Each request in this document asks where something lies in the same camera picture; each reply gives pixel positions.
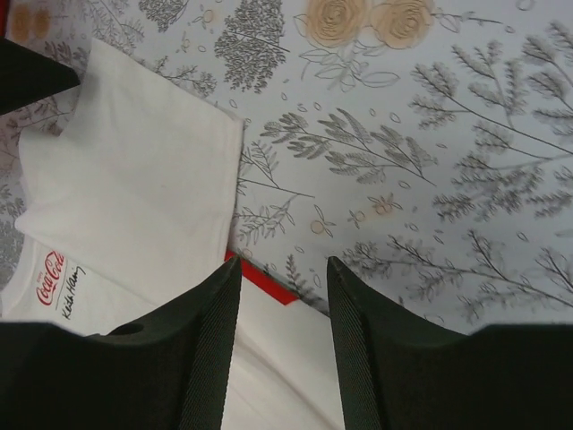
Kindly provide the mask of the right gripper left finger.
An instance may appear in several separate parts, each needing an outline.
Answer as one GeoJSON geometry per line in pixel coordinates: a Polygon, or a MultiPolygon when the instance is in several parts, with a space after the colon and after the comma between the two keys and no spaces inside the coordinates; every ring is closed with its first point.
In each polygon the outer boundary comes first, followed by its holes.
{"type": "Polygon", "coordinates": [[[108,335],[3,323],[2,428],[220,428],[241,282],[231,258],[108,335]]]}

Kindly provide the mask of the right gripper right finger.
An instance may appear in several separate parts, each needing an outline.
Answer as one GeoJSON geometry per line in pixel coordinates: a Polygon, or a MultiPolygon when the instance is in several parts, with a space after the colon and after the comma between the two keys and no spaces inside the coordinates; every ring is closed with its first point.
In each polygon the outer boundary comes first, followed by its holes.
{"type": "Polygon", "coordinates": [[[327,264],[330,323],[348,429],[569,429],[572,328],[440,327],[327,264]]]}

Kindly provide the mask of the white Coca-Cola t-shirt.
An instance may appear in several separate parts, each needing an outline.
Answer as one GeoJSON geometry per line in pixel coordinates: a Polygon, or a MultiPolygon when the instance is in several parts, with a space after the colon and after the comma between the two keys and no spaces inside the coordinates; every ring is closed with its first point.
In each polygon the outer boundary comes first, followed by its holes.
{"type": "MultiPolygon", "coordinates": [[[[5,322],[106,334],[223,262],[241,119],[93,40],[72,120],[19,139],[25,212],[5,322]]],[[[328,318],[244,277],[225,429],[340,429],[328,318]]]]}

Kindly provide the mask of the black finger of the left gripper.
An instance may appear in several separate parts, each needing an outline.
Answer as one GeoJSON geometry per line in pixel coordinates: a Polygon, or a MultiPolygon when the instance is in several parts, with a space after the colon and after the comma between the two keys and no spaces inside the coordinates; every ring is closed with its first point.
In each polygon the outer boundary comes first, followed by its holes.
{"type": "Polygon", "coordinates": [[[1,39],[1,115],[81,83],[69,66],[1,39]]]}

